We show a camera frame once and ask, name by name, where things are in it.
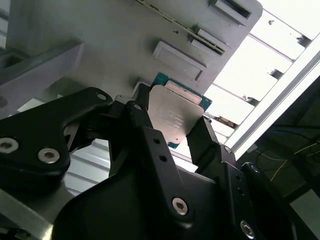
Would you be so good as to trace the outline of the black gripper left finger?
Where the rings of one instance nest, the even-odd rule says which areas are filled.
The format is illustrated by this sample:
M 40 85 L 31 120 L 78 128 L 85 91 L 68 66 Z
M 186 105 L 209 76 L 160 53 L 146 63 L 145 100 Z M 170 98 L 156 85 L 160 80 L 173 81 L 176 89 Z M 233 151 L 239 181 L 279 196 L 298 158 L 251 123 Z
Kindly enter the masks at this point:
M 146 107 L 137 101 L 114 102 L 89 87 L 21 112 L 0 122 L 0 212 L 38 217 L 25 199 L 39 201 L 62 184 L 70 154 L 101 138 L 110 143 L 113 176 L 137 169 L 155 192 L 170 223 L 192 223 L 195 208 L 163 134 L 154 129 Z

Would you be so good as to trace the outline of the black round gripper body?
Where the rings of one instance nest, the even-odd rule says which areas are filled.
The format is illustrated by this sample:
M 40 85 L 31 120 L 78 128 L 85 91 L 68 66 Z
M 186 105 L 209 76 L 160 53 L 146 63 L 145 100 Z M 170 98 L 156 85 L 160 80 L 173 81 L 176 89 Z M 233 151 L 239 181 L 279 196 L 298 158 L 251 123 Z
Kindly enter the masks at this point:
M 70 200 L 53 227 L 56 240 L 233 240 L 235 232 L 217 184 L 179 168 L 195 217 L 191 228 L 173 226 L 137 169 L 125 170 Z

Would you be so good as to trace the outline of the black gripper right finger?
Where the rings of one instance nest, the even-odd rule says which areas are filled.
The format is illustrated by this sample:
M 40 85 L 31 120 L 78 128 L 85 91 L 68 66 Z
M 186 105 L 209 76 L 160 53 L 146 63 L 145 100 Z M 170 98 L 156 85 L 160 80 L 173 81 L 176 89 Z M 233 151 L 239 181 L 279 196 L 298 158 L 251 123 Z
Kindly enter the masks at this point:
M 235 155 L 216 138 L 210 120 L 202 116 L 187 135 L 196 173 L 217 187 L 220 229 L 230 240 L 313 240 L 315 234 L 288 201 L 253 164 L 239 166 Z

